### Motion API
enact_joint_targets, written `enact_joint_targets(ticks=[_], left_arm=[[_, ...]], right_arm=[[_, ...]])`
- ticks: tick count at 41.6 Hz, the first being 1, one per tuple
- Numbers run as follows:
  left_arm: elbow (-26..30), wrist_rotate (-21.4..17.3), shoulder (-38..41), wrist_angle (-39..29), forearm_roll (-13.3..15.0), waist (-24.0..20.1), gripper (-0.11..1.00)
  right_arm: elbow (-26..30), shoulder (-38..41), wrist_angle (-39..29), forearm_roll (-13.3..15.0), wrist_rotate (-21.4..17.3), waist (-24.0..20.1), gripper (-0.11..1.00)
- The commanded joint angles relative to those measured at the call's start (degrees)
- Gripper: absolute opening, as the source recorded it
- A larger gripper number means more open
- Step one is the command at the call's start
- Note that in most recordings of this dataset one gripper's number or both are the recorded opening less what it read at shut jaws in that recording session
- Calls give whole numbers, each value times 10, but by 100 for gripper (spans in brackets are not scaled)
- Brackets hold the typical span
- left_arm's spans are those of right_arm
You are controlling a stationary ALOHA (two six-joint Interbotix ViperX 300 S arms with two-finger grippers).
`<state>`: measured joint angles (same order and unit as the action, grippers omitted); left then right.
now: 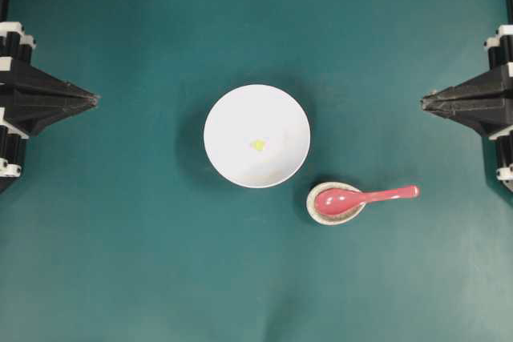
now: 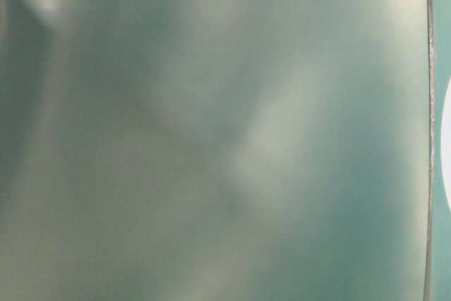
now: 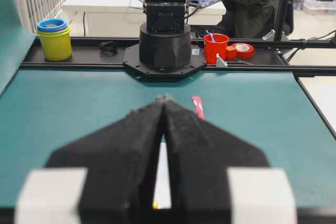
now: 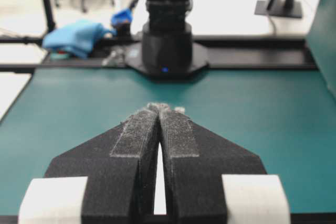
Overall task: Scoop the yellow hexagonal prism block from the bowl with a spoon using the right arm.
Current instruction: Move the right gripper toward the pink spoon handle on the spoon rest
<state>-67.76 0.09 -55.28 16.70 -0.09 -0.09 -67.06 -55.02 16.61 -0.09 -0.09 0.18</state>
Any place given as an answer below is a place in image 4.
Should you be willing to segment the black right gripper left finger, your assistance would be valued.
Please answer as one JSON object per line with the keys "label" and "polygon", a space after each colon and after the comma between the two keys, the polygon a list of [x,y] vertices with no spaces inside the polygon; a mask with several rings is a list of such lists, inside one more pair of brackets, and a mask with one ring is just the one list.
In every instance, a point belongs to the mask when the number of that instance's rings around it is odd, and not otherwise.
{"label": "black right gripper left finger", "polygon": [[143,109],[54,157],[33,179],[19,223],[131,223],[153,211],[159,115]]}

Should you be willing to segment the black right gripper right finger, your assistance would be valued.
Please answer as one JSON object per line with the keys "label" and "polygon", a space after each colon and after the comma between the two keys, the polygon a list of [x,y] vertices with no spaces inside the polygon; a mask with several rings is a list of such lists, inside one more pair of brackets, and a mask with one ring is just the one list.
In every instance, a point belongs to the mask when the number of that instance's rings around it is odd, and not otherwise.
{"label": "black right gripper right finger", "polygon": [[174,223],[290,223],[280,178],[258,155],[168,108],[160,124]]}

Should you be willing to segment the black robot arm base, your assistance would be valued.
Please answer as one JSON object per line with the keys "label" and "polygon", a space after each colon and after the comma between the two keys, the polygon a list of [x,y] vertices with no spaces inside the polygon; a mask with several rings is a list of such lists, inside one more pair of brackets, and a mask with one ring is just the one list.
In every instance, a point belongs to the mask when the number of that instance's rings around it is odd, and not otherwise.
{"label": "black robot arm base", "polygon": [[127,66],[156,78],[182,78],[208,65],[207,49],[195,43],[186,22],[193,0],[146,0],[142,38],[125,54]]}

